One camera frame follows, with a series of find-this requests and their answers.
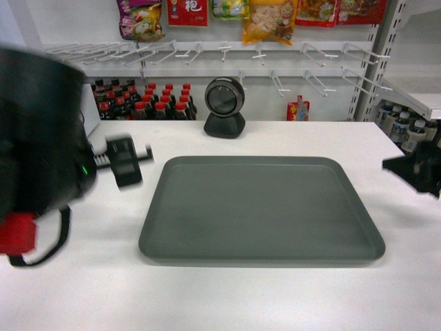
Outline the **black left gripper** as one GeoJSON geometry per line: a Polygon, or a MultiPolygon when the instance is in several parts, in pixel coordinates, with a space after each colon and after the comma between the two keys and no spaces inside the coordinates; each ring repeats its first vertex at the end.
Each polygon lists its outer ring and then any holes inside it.
{"type": "Polygon", "coordinates": [[[125,188],[142,182],[139,162],[153,161],[151,146],[145,147],[145,154],[137,156],[130,135],[113,136],[105,140],[105,149],[92,148],[96,170],[110,169],[118,188],[125,188]]]}

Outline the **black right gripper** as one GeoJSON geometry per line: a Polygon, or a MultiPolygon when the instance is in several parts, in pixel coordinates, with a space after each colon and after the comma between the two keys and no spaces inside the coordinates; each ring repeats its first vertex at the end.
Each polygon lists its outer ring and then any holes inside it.
{"type": "Polygon", "coordinates": [[[419,193],[440,199],[440,148],[421,141],[410,154],[384,159],[382,168],[399,176],[419,193]]]}

